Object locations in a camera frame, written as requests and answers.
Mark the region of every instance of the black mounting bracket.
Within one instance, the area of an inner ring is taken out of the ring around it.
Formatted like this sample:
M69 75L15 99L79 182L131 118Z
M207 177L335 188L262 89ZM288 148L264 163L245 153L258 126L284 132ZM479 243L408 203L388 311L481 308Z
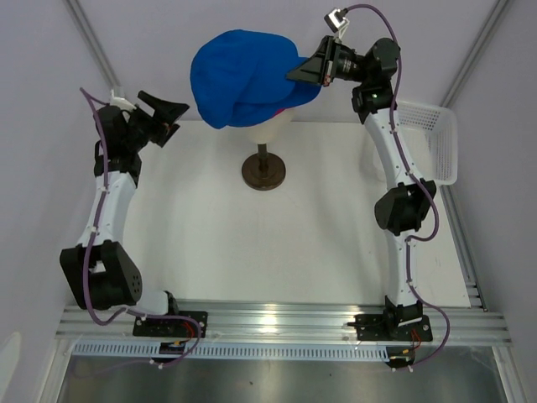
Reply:
M436 184L434 181L420 179L431 197L435 197ZM401 232L410 229L420 230L421 223L427 217L430 203L425 193L416 184L404 185L390 189L375 204L375 218L381 229L388 229L398 237Z
M86 309L82 287L82 267L86 248L63 249L60 265L81 309ZM142 276L119 242L104 241L90 252L90 268L102 262L105 271L89 274L91 304L97 310L116 305L136 305L142 296Z
M209 314L205 311L177 311L177 315L182 317L191 317L201 327L201 338L205 338L207 321ZM190 329L185 326L188 323L194 331L191 334ZM133 336L140 338L197 338L196 326L188 321L180 321L177 319L146 319L142 320L137 317L134 321Z
M359 314L354 317L354 322L347 324L356 329L358 341L411 343L413 331L417 333L422 342L433 340L430 321L423 314L421 302L417 301L410 306L396 306L387 296L384 297L384 300L383 313Z

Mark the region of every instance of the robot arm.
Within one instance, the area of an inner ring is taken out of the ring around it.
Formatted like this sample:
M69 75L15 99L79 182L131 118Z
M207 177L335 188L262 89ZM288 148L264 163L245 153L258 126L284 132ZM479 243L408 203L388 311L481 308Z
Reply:
M395 338L400 327L417 325L426 319L421 302L409 287L409 279L414 278L416 247L414 241L408 243L407 239L420 230L430 203L409 176L404 162L432 197L436 186L419 172L404 140L399 137L397 144L391 132L390 112L394 101L391 77L398 69L399 46L393 40L383 38L365 55L358 55L341 43L349 24L341 10L327 14L325 21L336 35L324 37L317 51L290 71L287 78L319 86L329 86L336 78L360 83L352 90L352 107L373 138L387 178L388 192L376 203L375 218L388 243L389 281L383 321L390 336ZM395 127L399 126L396 108L393 123Z
M106 310L111 306L136 305L140 311L164 315L169 313L173 297L167 291L143 288L136 264L123 249L123 229L142 167L138 152L149 141L164 147L179 128L175 121L189 107L159 100L145 92L140 92L138 98L154 109L153 116L126 99L113 95L110 103L97 112L107 143L108 186L106 190L105 161L99 153L99 141L95 147L96 196L90 218L77 245L61 251L60 264L78 306L86 309L82 286L83 259L90 237L96 231L90 251L89 281L93 307ZM107 192L104 202L101 201L103 191ZM99 216L98 229L93 227L96 215Z

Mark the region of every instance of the metal frame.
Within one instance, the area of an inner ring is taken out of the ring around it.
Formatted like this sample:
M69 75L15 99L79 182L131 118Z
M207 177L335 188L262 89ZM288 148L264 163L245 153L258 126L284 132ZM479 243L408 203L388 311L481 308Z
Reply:
M456 73L441 105L452 107L475 69L484 50L514 0L497 0L487 16L480 32L467 53L464 63ZM121 96L123 89L109 59L91 27L79 0L64 0L73 21L84 39L88 50L99 68L103 79ZM449 186L441 188L446 212L455 241L461 267L467 279L467 289L472 309L448 309L451 319L451 338L448 345L490 346L493 348L503 387L509 402L528 401L524 394L516 364L513 359L512 341L501 314L487 312L479 290L474 259L464 231L464 223L458 213L456 195ZM201 347L222 343L251 343L257 345L342 346L370 348L372 346L397 345L397 343L359 343L353 329L346 326L358 313L379 313L374 306L332 306L301 304L249 304L233 302L179 301L184 309L209 312L210 327L207 339ZM435 333L432 344L438 344L446 330L443 318L427 310ZM85 311L78 307L66 307L56 333L57 349L50 366L48 379L41 396L41 403L56 402L61 382L68 367L69 358L80 340L121 340L121 343L139 343L132 334L133 319L119 317L108 327L91 323Z
M354 328L347 326L354 316L381 313L380 306L259 304L178 300L187 311L207 311L208 330L203 343L285 343L326 345L408 345L399 342L358 342ZM503 315L481 309L446 309L451 319L450 346L510 346L511 338ZM425 309L435 329L432 344L444 337L446 324L437 311ZM171 342L173 338L136 338L134 318L121 316L106 327L96 326L86 311L68 306L61 317L56 337L60 339L152 340Z

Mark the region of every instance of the metal floor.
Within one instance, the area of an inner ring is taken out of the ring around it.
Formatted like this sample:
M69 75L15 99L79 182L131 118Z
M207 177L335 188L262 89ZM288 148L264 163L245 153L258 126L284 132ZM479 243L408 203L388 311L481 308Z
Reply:
M186 359L85 378L122 360L77 357L58 402L507 402L490 348L447 348L413 374L358 362Z

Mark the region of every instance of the white wall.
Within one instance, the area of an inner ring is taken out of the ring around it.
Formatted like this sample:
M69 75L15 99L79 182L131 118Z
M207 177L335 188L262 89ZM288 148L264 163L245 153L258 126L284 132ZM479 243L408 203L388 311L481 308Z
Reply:
M34 400L65 299L58 257L93 198L91 112L107 89L60 0L0 10L0 344L23 334L4 401Z
M535 0L514 2L455 108L456 194L478 279L489 308L505 314L528 379L537 379L536 15Z

